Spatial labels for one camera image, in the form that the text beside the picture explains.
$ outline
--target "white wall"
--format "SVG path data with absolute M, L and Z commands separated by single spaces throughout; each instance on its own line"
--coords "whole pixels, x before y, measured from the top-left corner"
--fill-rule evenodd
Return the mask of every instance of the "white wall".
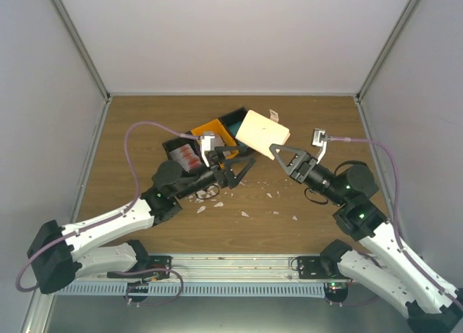
M 42 223 L 70 219 L 103 97 L 49 0 L 0 0 L 0 28 L 0 330 L 10 333 L 30 302 L 14 278 Z
M 375 136 L 399 163 L 406 236 L 460 287 L 462 23 L 462 0 L 422 0 L 365 97 Z
M 353 94 L 406 2 L 64 0 L 115 94 Z

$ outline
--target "wooden tabletop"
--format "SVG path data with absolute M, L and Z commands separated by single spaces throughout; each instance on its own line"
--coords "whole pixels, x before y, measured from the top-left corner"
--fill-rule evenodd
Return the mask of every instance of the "wooden tabletop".
M 99 143 L 79 220 L 89 219 L 129 202 L 135 185 L 123 152 L 124 134 L 141 120 L 160 122 L 186 132 L 216 117 L 245 106 L 263 115 L 279 113 L 280 123 L 291 130 L 286 145 L 315 155 L 314 127 L 329 135 L 364 138 L 357 107 L 350 97 L 320 96 L 130 96 L 113 99 Z M 166 154 L 162 142 L 173 135 L 141 126 L 132 132 L 129 152 L 140 177 L 142 191 Z M 338 238 L 355 245 L 336 226 L 332 205 L 319 206 L 304 197 L 305 186 L 292 182 L 275 162 L 255 154 L 256 163 L 244 185 L 223 189 L 216 201 L 182 199 L 183 211 L 157 227 L 126 235 L 139 239 L 149 252 L 216 253 L 319 253 Z M 374 170 L 365 144 L 329 143 L 321 164 L 333 170 L 343 161 L 367 162 Z M 213 207 L 218 202 L 222 207 Z M 373 202 L 385 211 L 379 193 Z M 203 212 L 197 210 L 205 206 Z

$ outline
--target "gray floor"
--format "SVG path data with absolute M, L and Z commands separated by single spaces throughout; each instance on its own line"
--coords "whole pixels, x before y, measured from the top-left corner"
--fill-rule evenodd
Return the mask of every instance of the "gray floor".
M 371 297 L 356 285 L 349 302 Z M 160 298 L 148 298 L 154 301 Z M 189 298 L 128 308 L 122 297 L 58 297 L 48 333 L 410 332 L 388 303 L 334 308 L 315 298 Z

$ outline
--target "yellow bin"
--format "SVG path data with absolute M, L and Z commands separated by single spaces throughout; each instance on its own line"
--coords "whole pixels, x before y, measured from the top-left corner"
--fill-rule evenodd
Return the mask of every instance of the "yellow bin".
M 205 125 L 201 125 L 191 131 L 193 135 L 201 136 L 204 132 L 213 132 L 215 135 L 219 135 L 225 143 L 225 146 L 236 146 L 237 142 L 233 139 L 233 137 L 226 131 L 224 125 L 218 120 L 215 119 L 206 123 Z M 238 151 L 232 151 L 227 159 L 233 158 L 238 154 Z

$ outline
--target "sheet of paper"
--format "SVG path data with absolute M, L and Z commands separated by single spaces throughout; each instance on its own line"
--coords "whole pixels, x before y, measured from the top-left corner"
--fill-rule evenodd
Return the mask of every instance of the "sheet of paper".
M 271 119 L 249 110 L 237 133 L 237 139 L 255 151 L 274 160 L 270 145 L 284 145 L 290 136 L 289 129 Z

